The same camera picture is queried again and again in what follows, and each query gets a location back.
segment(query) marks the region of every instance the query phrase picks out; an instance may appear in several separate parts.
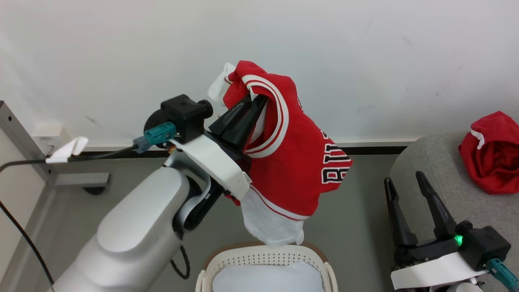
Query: white plastic basket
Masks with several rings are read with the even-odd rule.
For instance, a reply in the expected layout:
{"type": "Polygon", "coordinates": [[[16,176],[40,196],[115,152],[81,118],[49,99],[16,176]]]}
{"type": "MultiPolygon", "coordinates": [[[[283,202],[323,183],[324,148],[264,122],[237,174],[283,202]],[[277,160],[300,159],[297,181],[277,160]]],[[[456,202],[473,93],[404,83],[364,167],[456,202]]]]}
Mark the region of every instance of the white plastic basket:
{"type": "Polygon", "coordinates": [[[337,279],[326,256],[309,243],[269,248],[261,242],[242,243],[217,250],[198,275],[195,292],[211,292],[213,279],[230,265],[266,264],[285,266],[303,261],[321,273],[324,292],[338,292],[337,279]]]}

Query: green light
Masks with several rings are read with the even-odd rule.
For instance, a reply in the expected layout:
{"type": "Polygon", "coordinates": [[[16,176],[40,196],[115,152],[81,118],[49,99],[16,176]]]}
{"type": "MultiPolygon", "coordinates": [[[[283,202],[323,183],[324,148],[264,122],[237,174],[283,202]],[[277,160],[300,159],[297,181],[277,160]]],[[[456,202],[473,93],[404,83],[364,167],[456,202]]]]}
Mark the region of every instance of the green light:
{"type": "Polygon", "coordinates": [[[456,236],[454,236],[454,239],[455,239],[456,242],[458,243],[458,246],[460,246],[461,243],[463,242],[463,236],[461,236],[461,235],[456,235],[456,236]]]}

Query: caster wheel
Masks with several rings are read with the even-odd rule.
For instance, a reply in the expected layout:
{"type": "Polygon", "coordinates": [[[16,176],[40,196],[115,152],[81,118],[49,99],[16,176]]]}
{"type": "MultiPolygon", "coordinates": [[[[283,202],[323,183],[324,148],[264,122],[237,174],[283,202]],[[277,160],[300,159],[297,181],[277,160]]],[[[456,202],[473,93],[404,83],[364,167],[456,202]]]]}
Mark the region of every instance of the caster wheel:
{"type": "Polygon", "coordinates": [[[99,196],[101,193],[103,193],[105,187],[90,187],[90,188],[83,188],[85,192],[94,195],[99,196]]]}

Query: gray fabric stool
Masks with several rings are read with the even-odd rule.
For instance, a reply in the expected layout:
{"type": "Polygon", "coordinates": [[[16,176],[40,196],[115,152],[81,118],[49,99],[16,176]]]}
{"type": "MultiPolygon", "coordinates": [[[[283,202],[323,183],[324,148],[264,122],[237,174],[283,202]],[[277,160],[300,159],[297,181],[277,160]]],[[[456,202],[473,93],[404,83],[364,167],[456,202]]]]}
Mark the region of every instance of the gray fabric stool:
{"type": "MultiPolygon", "coordinates": [[[[519,275],[519,194],[488,195],[467,174],[458,152],[466,132],[447,132],[418,139],[397,158],[390,177],[400,197],[403,214],[420,242],[434,238],[431,214],[421,195],[415,172],[421,170],[454,220],[470,220],[475,228],[494,227],[512,249],[505,264],[519,275]]],[[[507,291],[489,274],[482,275],[485,291],[507,291]]]]}

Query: wall outlet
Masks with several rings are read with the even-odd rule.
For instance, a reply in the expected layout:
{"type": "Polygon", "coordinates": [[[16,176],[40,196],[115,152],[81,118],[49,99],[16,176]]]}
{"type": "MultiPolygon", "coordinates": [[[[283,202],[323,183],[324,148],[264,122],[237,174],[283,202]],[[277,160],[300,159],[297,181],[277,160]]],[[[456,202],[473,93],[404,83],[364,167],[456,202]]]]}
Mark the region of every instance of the wall outlet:
{"type": "Polygon", "coordinates": [[[72,140],[62,124],[38,124],[32,138],[44,154],[52,154],[72,140]]]}

